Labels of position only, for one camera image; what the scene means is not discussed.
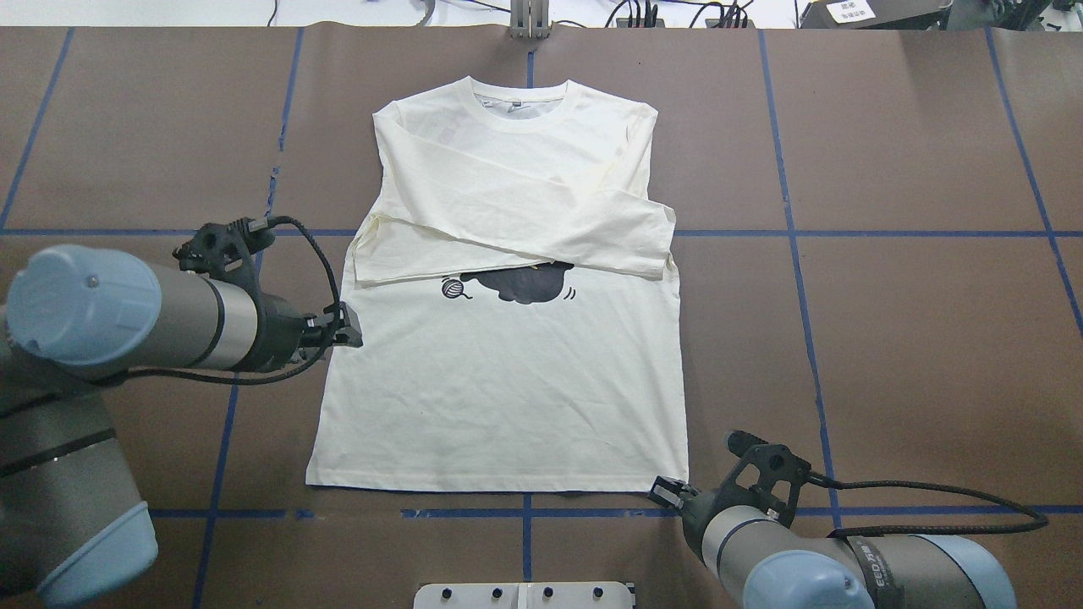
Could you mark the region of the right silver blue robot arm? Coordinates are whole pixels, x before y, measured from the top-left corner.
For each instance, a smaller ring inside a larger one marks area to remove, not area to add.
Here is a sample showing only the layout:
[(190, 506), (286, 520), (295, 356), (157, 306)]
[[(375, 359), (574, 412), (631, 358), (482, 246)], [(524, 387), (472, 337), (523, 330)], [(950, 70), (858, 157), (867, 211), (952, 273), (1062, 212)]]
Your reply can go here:
[(957, 535), (804, 537), (777, 509), (660, 475), (647, 496), (681, 517), (687, 544), (742, 608), (1014, 608), (999, 559)]

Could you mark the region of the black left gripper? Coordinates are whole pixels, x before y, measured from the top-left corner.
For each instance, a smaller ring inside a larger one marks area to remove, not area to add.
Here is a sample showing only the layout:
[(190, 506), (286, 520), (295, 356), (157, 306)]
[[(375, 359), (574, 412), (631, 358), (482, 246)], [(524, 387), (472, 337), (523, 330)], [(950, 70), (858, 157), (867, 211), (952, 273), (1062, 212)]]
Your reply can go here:
[(332, 347), (364, 346), (358, 318), (348, 302), (329, 304), (319, 315), (303, 313), (275, 294), (261, 294), (260, 304), (262, 318), (252, 347), (256, 373), (315, 361)]

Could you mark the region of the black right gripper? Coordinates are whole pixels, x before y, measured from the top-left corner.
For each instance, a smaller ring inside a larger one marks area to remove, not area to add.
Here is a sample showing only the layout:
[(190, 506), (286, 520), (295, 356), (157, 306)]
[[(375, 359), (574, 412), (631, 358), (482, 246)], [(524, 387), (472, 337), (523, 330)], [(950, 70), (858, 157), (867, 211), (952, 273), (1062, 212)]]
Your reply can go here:
[(727, 508), (736, 505), (736, 484), (723, 483), (714, 490), (700, 492), (682, 481), (658, 475), (647, 493), (647, 500), (661, 508), (679, 513), (682, 535), (691, 550), (701, 550), (706, 528)]

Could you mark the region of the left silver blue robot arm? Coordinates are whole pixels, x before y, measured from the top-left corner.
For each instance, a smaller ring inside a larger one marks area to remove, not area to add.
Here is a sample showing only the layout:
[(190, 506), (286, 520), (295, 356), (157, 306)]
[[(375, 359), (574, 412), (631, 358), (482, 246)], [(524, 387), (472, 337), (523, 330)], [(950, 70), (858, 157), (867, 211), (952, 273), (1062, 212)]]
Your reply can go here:
[(34, 254), (3, 307), (3, 596), (78, 608), (155, 562), (140, 497), (103, 393), (140, 371), (248, 371), (309, 364), (322, 346), (362, 344), (332, 297), (303, 315), (264, 294), (251, 265), (232, 277), (152, 265), (81, 245)]

